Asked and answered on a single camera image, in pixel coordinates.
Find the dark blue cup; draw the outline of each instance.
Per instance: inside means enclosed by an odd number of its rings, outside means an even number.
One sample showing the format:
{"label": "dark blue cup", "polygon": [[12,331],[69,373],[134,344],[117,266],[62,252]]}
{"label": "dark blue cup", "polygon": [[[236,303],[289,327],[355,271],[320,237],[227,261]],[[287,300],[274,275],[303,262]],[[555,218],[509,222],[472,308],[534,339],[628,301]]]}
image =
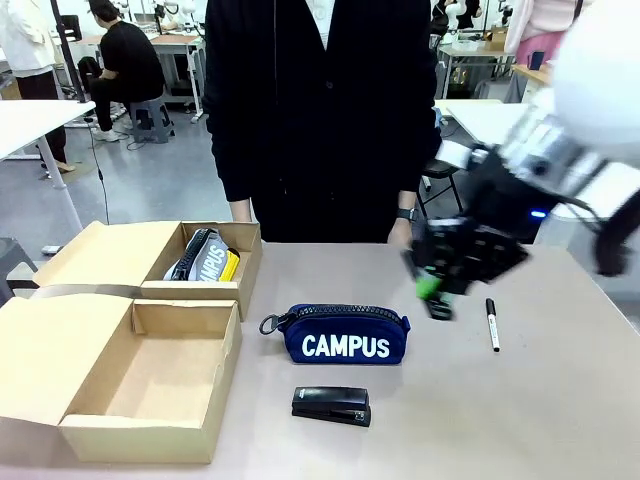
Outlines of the dark blue cup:
{"label": "dark blue cup", "polygon": [[529,70],[540,70],[543,60],[544,52],[533,52],[531,55],[529,55]]}

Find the black hair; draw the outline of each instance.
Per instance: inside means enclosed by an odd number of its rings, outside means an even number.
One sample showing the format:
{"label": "black hair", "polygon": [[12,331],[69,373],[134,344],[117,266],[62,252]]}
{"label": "black hair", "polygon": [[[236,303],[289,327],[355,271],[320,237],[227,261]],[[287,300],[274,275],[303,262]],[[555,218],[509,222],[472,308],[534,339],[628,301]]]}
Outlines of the black hair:
{"label": "black hair", "polygon": [[120,16],[120,10],[109,0],[89,0],[89,8],[103,22],[113,22]]}

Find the pink pants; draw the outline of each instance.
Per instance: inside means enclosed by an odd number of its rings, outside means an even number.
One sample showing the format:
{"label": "pink pants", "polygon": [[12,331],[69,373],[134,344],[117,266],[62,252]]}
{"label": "pink pants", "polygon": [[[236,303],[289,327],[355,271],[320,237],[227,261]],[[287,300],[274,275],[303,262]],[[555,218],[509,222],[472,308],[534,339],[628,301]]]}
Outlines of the pink pants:
{"label": "pink pants", "polygon": [[537,51],[544,52],[544,60],[542,63],[551,60],[563,36],[564,32],[543,33],[542,35],[527,38],[523,42],[520,42],[518,52],[516,53],[516,63],[528,65],[529,56]]}

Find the pink sweater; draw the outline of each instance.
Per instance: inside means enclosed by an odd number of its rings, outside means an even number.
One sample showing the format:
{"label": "pink sweater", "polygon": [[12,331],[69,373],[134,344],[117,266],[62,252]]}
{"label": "pink sweater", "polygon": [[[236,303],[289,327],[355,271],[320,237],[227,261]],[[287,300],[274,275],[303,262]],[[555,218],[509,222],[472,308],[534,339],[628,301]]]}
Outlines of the pink sweater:
{"label": "pink sweater", "polygon": [[[583,11],[596,0],[584,0]],[[505,51],[516,53],[520,42],[551,32],[564,32],[573,23],[576,0],[520,0],[517,2]]]}

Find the shoe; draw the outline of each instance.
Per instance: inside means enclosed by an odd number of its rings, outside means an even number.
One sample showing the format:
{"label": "shoe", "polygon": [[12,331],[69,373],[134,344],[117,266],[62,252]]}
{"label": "shoe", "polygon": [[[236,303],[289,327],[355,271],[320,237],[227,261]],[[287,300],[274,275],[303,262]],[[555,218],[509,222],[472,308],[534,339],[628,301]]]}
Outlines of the shoe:
{"label": "shoe", "polygon": [[60,173],[69,173],[69,172],[73,172],[76,167],[73,165],[67,165],[66,163],[63,162],[59,162],[56,160],[56,165],[58,165],[58,171]]}
{"label": "shoe", "polygon": [[122,128],[124,128],[125,130],[133,130],[133,122],[131,121],[129,115],[125,115],[122,118],[120,125],[122,125]]}
{"label": "shoe", "polygon": [[120,137],[113,130],[107,130],[103,132],[99,128],[92,128],[93,138],[95,140],[103,141],[103,142],[117,142],[120,140]]}

